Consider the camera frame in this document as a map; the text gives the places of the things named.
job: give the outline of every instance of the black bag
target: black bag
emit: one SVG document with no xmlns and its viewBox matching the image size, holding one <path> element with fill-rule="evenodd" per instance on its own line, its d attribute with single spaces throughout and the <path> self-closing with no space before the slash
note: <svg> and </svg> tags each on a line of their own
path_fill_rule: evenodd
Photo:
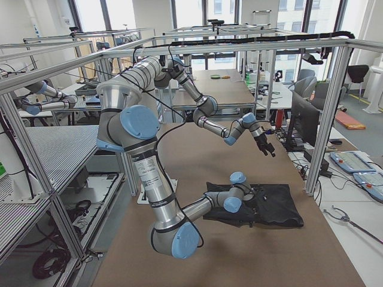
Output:
<svg viewBox="0 0 383 287">
<path fill-rule="evenodd" d="M 206 183 L 208 191 L 228 191 L 230 185 Z M 217 220 L 240 227 L 253 226 L 253 223 L 277 225 L 282 227 L 302 227 L 299 215 L 287 184 L 252 184 L 254 197 L 244 201 L 237 213 L 215 207 L 203 216 L 204 219 Z"/>
</svg>

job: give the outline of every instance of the chair backrest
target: chair backrest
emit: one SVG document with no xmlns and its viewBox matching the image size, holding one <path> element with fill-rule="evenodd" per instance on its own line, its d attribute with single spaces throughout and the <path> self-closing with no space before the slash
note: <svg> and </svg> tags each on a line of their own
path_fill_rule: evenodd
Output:
<svg viewBox="0 0 383 287">
<path fill-rule="evenodd" d="M 351 78 L 351 82 L 353 83 L 362 83 L 364 81 L 364 76 L 367 75 L 369 71 L 368 65 L 355 65 L 348 66 L 347 73 Z"/>
<path fill-rule="evenodd" d="M 314 77 L 314 76 L 315 76 L 314 70 L 302 69 L 298 73 L 297 81 L 300 81 L 300 80 L 307 78 L 307 77 Z"/>
<path fill-rule="evenodd" d="M 301 97 L 310 98 L 317 84 L 317 78 L 307 77 L 295 83 L 294 91 Z"/>
<path fill-rule="evenodd" d="M 315 97 L 311 101 L 311 105 L 320 109 L 321 111 L 324 108 L 324 102 L 326 101 L 327 92 L 329 90 L 330 83 L 319 83 L 315 88 Z M 346 87 L 342 87 L 341 89 L 341 101 L 346 94 Z"/>
</svg>

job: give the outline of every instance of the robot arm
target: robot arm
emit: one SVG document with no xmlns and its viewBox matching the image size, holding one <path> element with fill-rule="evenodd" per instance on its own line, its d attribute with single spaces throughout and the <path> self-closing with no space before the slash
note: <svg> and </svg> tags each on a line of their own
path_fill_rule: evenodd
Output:
<svg viewBox="0 0 383 287">
<path fill-rule="evenodd" d="M 237 212 L 245 195 L 251 188 L 246 177 L 234 173 L 230 177 L 232 188 L 224 193 L 205 193 L 204 196 L 182 209 L 171 183 L 163 170 L 156 149 L 158 118 L 151 109 L 138 105 L 143 100 L 142 92 L 166 87 L 170 79 L 176 79 L 197 104 L 194 121 L 225 139 L 232 145 L 248 129 L 260 150 L 265 154 L 273 147 L 254 115 L 247 114 L 238 120 L 232 131 L 207 119 L 217 107 L 213 98 L 198 92 L 190 78 L 176 60 L 168 61 L 163 68 L 158 57 L 147 57 L 122 74 L 100 83 L 97 87 L 102 103 L 97 145 L 100 149 L 126 152 L 141 178 L 156 222 L 150 235 L 153 249 L 176 258 L 191 256 L 199 241 L 199 232 L 193 221 L 209 212 L 214 206 L 224 206 L 229 212 Z"/>
<path fill-rule="evenodd" d="M 45 81 L 40 81 L 26 86 L 34 94 L 44 94 L 51 98 L 51 102 L 48 103 L 30 103 L 27 97 L 16 100 L 16 106 L 30 113 L 31 115 L 37 115 L 42 111 L 55 111 L 62 109 L 73 108 L 76 104 L 77 98 L 75 96 L 67 95 L 62 91 L 56 90 L 53 87 L 47 85 Z"/>
</svg>

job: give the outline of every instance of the black monitor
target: black monitor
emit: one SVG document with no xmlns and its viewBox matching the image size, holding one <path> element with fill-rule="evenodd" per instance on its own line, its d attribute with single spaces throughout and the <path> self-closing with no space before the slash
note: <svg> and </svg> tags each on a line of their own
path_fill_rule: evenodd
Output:
<svg viewBox="0 0 383 287">
<path fill-rule="evenodd" d="M 286 144 L 293 148 L 293 141 L 301 138 L 304 142 L 315 146 L 319 123 L 319 110 L 295 91 L 291 103 L 291 118 L 288 126 Z"/>
</svg>

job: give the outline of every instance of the blue control panel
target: blue control panel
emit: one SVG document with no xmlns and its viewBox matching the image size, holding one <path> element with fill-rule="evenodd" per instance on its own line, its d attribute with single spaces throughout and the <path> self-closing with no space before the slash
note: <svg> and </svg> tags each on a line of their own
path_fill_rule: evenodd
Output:
<svg viewBox="0 0 383 287">
<path fill-rule="evenodd" d="M 372 196 L 383 200 L 383 175 L 379 172 L 356 172 L 355 180 Z"/>
<path fill-rule="evenodd" d="M 335 163 L 348 173 L 354 172 L 375 172 L 376 169 L 373 168 L 369 163 L 363 160 L 359 155 L 353 151 L 345 152 L 330 152 L 330 158 L 335 161 Z"/>
</svg>

